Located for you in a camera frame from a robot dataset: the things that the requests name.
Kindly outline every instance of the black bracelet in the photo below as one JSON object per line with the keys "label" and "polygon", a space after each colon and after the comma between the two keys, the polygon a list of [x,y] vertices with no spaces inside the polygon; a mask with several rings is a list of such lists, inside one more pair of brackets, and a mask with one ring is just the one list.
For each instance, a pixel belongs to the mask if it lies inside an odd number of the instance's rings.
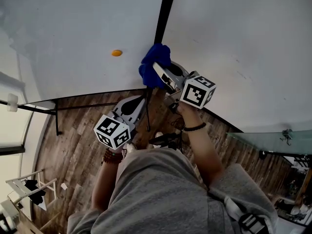
{"label": "black bracelet", "polygon": [[202,128],[204,128],[205,126],[206,126],[206,123],[204,122],[204,123],[200,124],[200,125],[197,126],[197,127],[185,127],[183,130],[184,130],[185,132],[190,132],[190,131],[195,131],[195,130],[198,130],[198,129],[202,129]]}

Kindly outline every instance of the white shoe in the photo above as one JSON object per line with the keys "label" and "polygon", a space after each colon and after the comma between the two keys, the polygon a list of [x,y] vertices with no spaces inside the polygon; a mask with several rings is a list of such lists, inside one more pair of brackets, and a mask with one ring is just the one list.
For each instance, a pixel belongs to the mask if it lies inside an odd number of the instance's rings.
{"label": "white shoe", "polygon": [[[156,134],[155,134],[155,138],[157,138],[157,137],[160,137],[160,136],[163,136],[164,134],[162,133],[162,132],[157,132]],[[153,145],[154,146],[154,148],[159,148],[159,147],[161,147],[161,145]]]}
{"label": "white shoe", "polygon": [[133,151],[137,150],[137,147],[133,143],[130,143],[130,144],[127,143],[126,148],[127,148],[127,153],[132,153]]}

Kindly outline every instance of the forearm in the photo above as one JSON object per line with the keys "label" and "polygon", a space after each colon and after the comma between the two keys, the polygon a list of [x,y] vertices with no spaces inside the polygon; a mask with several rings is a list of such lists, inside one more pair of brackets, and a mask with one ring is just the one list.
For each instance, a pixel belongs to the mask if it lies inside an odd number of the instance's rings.
{"label": "forearm", "polygon": [[118,164],[103,163],[92,192],[92,208],[107,210],[115,188],[117,170]]}
{"label": "forearm", "polygon": [[[202,120],[196,111],[185,112],[182,115],[187,128],[202,124]],[[224,171],[221,160],[205,128],[187,133],[194,153],[194,161],[204,183],[208,187]]]}

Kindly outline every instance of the white chair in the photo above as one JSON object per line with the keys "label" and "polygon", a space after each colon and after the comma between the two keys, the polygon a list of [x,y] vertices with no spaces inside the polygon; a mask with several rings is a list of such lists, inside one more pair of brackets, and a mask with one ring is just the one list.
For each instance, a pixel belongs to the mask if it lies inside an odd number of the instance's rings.
{"label": "white chair", "polygon": [[[55,179],[52,179],[51,181],[49,181],[48,183],[43,183],[41,180],[40,180],[40,172],[42,172],[43,170],[39,170],[39,171],[36,171],[34,173],[31,173],[31,174],[28,174],[28,175],[25,175],[25,176],[22,176],[22,177],[18,177],[18,178],[14,178],[14,179],[10,179],[10,180],[7,180],[6,183],[9,184],[12,189],[17,192],[17,194],[19,195],[19,198],[17,200],[15,200],[13,203],[16,205],[17,203],[19,203],[23,198],[26,198],[32,194],[35,194],[45,188],[48,188],[50,189],[51,191],[53,191],[54,193],[54,199],[48,204],[46,205],[46,202],[45,202],[45,199],[44,199],[44,196],[42,196],[42,203],[39,204],[38,206],[42,209],[44,209],[45,211],[58,199],[57,197],[57,192],[56,192],[56,178]],[[31,178],[31,176],[35,175],[35,174],[38,174],[38,186],[39,188],[38,189],[35,189],[33,191],[29,190],[24,184],[23,184],[23,181],[26,181],[29,177]]]}

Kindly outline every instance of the bracelet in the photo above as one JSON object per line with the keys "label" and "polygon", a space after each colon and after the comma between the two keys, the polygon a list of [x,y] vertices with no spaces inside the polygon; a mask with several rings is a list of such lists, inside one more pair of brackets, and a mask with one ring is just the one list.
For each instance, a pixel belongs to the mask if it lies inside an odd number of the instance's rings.
{"label": "bracelet", "polygon": [[113,163],[113,164],[119,164],[123,160],[122,154],[116,154],[111,152],[110,150],[106,149],[105,154],[102,158],[101,165],[105,163]]}
{"label": "bracelet", "polygon": [[185,132],[191,132],[191,131],[196,131],[196,130],[198,130],[198,129],[202,129],[202,128],[204,128],[205,126],[206,126],[206,123],[204,122],[204,123],[200,124],[200,125],[197,126],[197,127],[185,127],[183,130],[184,130]]}

